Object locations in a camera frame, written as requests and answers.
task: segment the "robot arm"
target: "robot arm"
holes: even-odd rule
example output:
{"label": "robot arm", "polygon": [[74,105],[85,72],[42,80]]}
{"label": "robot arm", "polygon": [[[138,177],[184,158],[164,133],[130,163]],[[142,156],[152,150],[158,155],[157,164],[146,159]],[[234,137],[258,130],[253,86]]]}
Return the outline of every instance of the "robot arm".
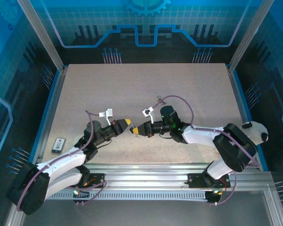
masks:
{"label": "robot arm", "polygon": [[[208,187],[213,187],[219,184],[219,179],[232,171],[242,172],[250,162],[250,156],[253,157],[257,153],[256,145],[263,143],[268,139],[267,129],[260,123],[257,125],[257,134],[245,129],[249,129],[251,122],[245,123],[241,128],[229,123],[225,127],[219,128],[205,128],[182,122],[177,112],[172,106],[164,106],[160,110],[162,117],[161,121],[153,121],[153,108],[143,110],[146,117],[151,117],[151,121],[133,129],[137,135],[152,137],[154,134],[163,135],[166,132],[170,133],[171,138],[183,144],[203,144],[216,147],[221,155],[221,158],[213,161],[209,167],[203,172],[202,180]],[[246,154],[233,143],[225,135],[230,135],[234,140],[246,150]],[[260,137],[256,139],[256,144],[251,138]]]}
{"label": "robot arm", "polygon": [[91,124],[87,124],[84,136],[68,152],[50,161],[33,165],[27,163],[16,176],[7,191],[7,197],[17,205],[28,182],[38,173],[21,202],[20,209],[27,215],[37,211],[43,202],[54,193],[70,187],[87,188],[93,186],[90,171],[83,166],[98,152],[98,145],[122,134],[132,126],[129,119],[114,120],[102,128],[98,121],[93,121],[93,136],[91,142],[81,151],[91,136]]}

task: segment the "beige work surface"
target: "beige work surface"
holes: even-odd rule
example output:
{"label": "beige work surface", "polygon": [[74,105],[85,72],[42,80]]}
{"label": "beige work surface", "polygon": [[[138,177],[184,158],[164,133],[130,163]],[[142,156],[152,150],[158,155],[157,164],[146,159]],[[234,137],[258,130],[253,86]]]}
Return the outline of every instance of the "beige work surface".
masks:
{"label": "beige work surface", "polygon": [[[92,113],[113,108],[113,119],[129,118],[135,126],[150,120],[142,110],[153,106],[157,96],[178,95],[192,106],[194,125],[240,126],[241,116],[225,64],[113,64],[70,65],[51,127],[43,161],[51,153],[57,137],[66,138],[63,152],[83,135],[88,123],[85,110]],[[178,98],[166,99],[184,122],[191,112]],[[161,120],[159,105],[154,113]],[[104,118],[94,117],[103,127]],[[215,148],[198,144],[179,144],[162,139],[136,137],[128,129],[99,149],[90,163],[188,163],[211,162],[219,158]]]}

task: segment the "white bracket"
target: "white bracket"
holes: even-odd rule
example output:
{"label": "white bracket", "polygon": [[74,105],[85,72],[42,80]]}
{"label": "white bracket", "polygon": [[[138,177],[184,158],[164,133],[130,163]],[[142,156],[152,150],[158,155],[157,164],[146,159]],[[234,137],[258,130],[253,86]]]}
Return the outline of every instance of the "white bracket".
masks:
{"label": "white bracket", "polygon": [[112,108],[108,108],[105,112],[99,113],[99,117],[105,117],[106,118],[106,121],[107,121],[109,126],[111,125],[109,118],[111,118],[112,116],[113,116]]}
{"label": "white bracket", "polygon": [[155,121],[155,116],[154,116],[153,111],[154,111],[153,107],[145,108],[145,109],[143,109],[143,111],[142,111],[143,115],[144,115],[146,118],[148,118],[148,117],[151,118],[151,123],[152,123],[152,124],[153,124],[154,121]]}

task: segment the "grid pattern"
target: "grid pattern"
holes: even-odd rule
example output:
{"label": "grid pattern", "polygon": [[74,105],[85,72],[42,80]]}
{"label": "grid pattern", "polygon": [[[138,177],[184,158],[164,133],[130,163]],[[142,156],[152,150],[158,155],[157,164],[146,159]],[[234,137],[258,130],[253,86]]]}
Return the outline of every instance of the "grid pattern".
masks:
{"label": "grid pattern", "polygon": [[270,13],[265,17],[252,41],[252,45],[262,41],[265,42],[268,51],[271,53],[265,62],[266,69],[273,70],[277,68],[283,80],[283,32]]}
{"label": "grid pattern", "polygon": [[29,48],[29,41],[39,43],[37,35],[23,15],[0,53],[0,97],[3,99],[16,71],[26,72],[28,70],[29,63],[23,57],[23,53],[26,47]]}
{"label": "grid pattern", "polygon": [[[207,37],[209,26],[214,25],[213,34],[218,32],[218,39],[223,44],[228,44],[233,32],[243,14],[245,7],[206,7],[206,6],[168,6],[155,16],[138,16],[125,7],[86,7],[86,8],[49,8],[49,14],[57,27],[57,30],[66,45],[71,45],[75,40],[75,32],[80,33],[78,26],[91,25],[92,36],[95,37],[96,25],[99,35],[104,35],[112,30],[113,25],[142,25],[140,35],[151,35],[150,26],[158,24],[180,25],[188,34],[194,34],[195,26],[198,24],[200,30],[204,24],[207,25],[204,37]],[[257,8],[250,8],[241,25],[239,36],[243,36],[250,20]],[[56,35],[51,27],[43,9],[37,10],[50,37],[54,43],[58,43]]]}

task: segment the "gear logo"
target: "gear logo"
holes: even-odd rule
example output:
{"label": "gear logo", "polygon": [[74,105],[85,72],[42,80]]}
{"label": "gear logo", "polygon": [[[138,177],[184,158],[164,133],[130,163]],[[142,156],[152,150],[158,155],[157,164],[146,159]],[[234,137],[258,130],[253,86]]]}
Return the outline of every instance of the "gear logo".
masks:
{"label": "gear logo", "polygon": [[123,0],[127,9],[132,13],[137,13],[141,16],[154,16],[155,13],[160,13],[161,10],[166,9],[166,5],[170,4],[170,0]]}
{"label": "gear logo", "polygon": [[18,11],[17,0],[0,0],[0,13],[10,25],[17,19]]}

